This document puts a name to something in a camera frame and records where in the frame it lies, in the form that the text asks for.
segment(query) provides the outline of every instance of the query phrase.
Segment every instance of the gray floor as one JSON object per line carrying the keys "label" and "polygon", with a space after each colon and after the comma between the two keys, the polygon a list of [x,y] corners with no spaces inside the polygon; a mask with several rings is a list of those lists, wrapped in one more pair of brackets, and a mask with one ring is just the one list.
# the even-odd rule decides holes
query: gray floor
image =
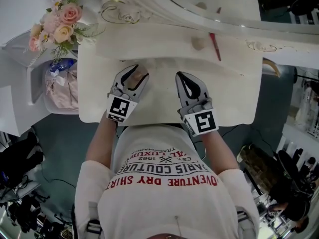
{"label": "gray floor", "polygon": [[[234,127],[221,127],[219,132],[229,145],[234,155],[239,153],[241,147],[254,143],[263,150],[272,154],[281,138],[283,125],[286,121],[293,87],[293,70],[286,67],[286,72],[280,77],[263,75],[255,121],[252,125],[239,125]],[[81,163],[85,152],[97,128],[97,123],[83,123],[78,116],[51,114],[38,122],[34,129],[39,137],[40,144],[46,156],[43,162],[43,173],[47,179],[63,179],[76,185]],[[201,158],[205,156],[205,149],[199,138],[193,138],[197,152]],[[47,183],[41,171],[36,174],[41,183],[41,190],[51,198],[44,204],[54,213],[70,214],[74,202],[75,190],[61,181]]]}

